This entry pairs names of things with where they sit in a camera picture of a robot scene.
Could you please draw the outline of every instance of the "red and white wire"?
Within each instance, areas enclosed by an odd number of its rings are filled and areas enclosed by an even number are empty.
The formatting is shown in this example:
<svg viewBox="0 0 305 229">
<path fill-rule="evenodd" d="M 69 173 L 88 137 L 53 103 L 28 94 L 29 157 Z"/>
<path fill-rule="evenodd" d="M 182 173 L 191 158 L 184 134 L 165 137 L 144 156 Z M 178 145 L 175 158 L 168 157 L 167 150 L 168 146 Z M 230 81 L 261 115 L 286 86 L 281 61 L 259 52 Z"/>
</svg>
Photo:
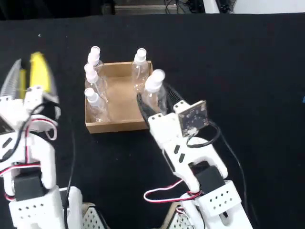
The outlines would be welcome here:
<svg viewBox="0 0 305 229">
<path fill-rule="evenodd" d="M 192 200 L 192 199 L 195 199 L 195 198 L 197 198 L 197 197 L 199 197 L 201 195 L 201 192 L 191 193 L 191 192 L 188 191 L 187 193 L 189 195 L 192 195 L 192 196 L 187 197 L 187 198 L 171 198 L 171 199 L 149 199 L 149 198 L 147 198 L 147 195 L 149 195 L 149 194 L 151 194 L 153 192 L 170 190 L 170 189 L 176 187 L 178 184 L 180 184 L 182 182 L 183 182 L 183 180 L 179 180 L 179 181 L 177 181 L 176 183 L 174 183 L 174 184 L 172 184 L 170 186 L 160 187 L 160 188 L 149 190 L 149 191 L 144 193 L 143 198 L 147 202 L 150 202 L 150 203 L 162 204 L 162 203 L 173 203 L 173 202 L 181 202 L 181 201 L 186 201 L 186 200 Z"/>
<path fill-rule="evenodd" d="M 47 119 L 44 118 L 35 118 L 33 120 L 30 121 L 29 125 L 27 126 L 27 128 L 25 129 L 25 163 L 29 163 L 30 162 L 30 157 L 29 157 L 29 147 L 27 145 L 27 138 L 29 137 L 29 133 L 30 133 L 30 125 L 33 122 L 46 122 L 52 125 L 53 131 L 54 131 L 54 135 L 53 137 L 50 137 L 49 132 L 45 131 L 46 136 L 51 140 L 54 141 L 57 138 L 57 128 L 56 125 Z"/>
<path fill-rule="evenodd" d="M 15 198 L 15 197 L 10 197 L 10 196 L 8 196 L 6 193 L 4 193 L 4 197 L 6 198 L 6 200 L 8 200 L 8 201 L 10 201 L 10 202 L 12 202 L 12 201 L 15 201 L 15 200 L 16 200 L 16 198 Z"/>
<path fill-rule="evenodd" d="M 0 177 L 9 172 L 9 171 L 12 171 L 13 169 L 17 169 L 17 168 L 38 168 L 40 167 L 40 163 L 33 163 L 33 164 L 24 164 L 24 165 L 14 165 L 14 166 L 11 166 L 11 167 L 8 167 L 2 171 L 0 171 Z"/>
</svg>

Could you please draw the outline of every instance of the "white wall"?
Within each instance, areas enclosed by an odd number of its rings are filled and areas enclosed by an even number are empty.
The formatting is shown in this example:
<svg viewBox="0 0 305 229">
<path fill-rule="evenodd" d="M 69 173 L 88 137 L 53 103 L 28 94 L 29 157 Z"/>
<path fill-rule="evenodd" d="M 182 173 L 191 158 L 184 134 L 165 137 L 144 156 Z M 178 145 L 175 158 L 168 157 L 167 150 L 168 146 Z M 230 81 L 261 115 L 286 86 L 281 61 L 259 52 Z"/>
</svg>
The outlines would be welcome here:
<svg viewBox="0 0 305 229">
<path fill-rule="evenodd" d="M 305 0 L 237 0 L 234 13 L 305 12 Z"/>
</svg>

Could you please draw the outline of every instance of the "white plastic bracket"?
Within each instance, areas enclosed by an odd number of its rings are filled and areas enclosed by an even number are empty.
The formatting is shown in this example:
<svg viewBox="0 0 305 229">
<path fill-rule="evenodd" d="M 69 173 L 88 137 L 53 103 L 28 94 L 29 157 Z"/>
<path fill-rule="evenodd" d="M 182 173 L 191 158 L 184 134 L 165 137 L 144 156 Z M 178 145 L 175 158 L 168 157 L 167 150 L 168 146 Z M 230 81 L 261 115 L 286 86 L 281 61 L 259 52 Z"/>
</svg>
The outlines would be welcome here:
<svg viewBox="0 0 305 229">
<path fill-rule="evenodd" d="M 58 186 L 45 196 L 9 204 L 13 225 L 38 224 L 40 228 L 64 229 L 61 196 Z"/>
<path fill-rule="evenodd" d="M 197 199 L 207 219 L 220 215 L 242 202 L 234 183 L 230 180 L 225 182 L 225 185 Z"/>
</svg>

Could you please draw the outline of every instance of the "circuit board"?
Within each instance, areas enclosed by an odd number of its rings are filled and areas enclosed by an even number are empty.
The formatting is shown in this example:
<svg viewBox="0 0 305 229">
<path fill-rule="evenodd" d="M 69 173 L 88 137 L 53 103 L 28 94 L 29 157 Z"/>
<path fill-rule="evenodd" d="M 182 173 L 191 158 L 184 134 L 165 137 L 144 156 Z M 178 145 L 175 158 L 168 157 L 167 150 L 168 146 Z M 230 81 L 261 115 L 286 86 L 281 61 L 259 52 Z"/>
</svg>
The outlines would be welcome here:
<svg viewBox="0 0 305 229">
<path fill-rule="evenodd" d="M 187 137 L 208 125 L 206 101 L 199 101 L 178 114 L 183 137 Z"/>
</svg>

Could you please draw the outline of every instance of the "black tabletop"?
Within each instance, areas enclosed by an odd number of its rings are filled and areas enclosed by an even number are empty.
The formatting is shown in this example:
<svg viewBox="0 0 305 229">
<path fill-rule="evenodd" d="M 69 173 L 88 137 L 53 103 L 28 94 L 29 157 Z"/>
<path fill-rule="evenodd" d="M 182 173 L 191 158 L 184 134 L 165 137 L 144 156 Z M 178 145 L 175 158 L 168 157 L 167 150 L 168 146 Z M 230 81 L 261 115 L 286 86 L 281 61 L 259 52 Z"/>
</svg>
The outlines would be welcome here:
<svg viewBox="0 0 305 229">
<path fill-rule="evenodd" d="M 149 131 L 91 135 L 84 125 L 84 72 L 90 47 L 104 62 L 131 61 L 144 47 L 154 68 L 189 102 L 207 100 L 208 115 L 244 166 L 251 218 L 260 228 L 304 228 L 305 14 L 151 15 L 0 22 L 0 83 L 20 57 L 41 51 L 55 75 L 61 106 L 73 119 L 77 163 L 73 184 L 112 229 L 159 227 L 169 205 L 146 203 L 146 190 L 177 180 Z M 57 180 L 71 165 L 70 128 L 61 117 Z M 242 195 L 237 164 L 215 149 Z M 177 197 L 185 186 L 156 198 Z M 11 228 L 0 198 L 1 228 Z"/>
</svg>

